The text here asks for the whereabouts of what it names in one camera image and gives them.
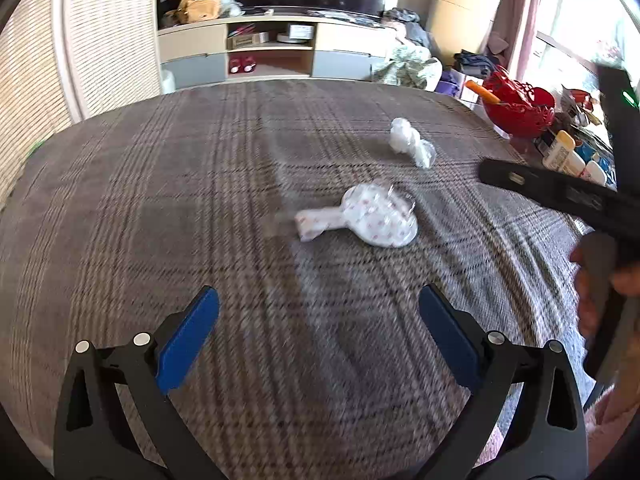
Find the person's right hand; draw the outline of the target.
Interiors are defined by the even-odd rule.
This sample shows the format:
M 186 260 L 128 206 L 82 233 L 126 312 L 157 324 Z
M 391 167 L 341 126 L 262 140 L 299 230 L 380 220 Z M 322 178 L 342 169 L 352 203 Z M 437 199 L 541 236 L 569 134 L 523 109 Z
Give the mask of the person's right hand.
M 582 244 L 578 244 L 570 254 L 570 262 L 579 266 L 574 278 L 574 289 L 578 296 L 577 318 L 578 332 L 589 338 L 599 324 L 597 308 L 593 301 L 593 294 L 590 286 L 590 276 L 586 269 Z M 622 296 L 638 297 L 640 272 L 639 265 L 627 266 L 622 270 L 614 272 L 610 278 L 613 288 Z

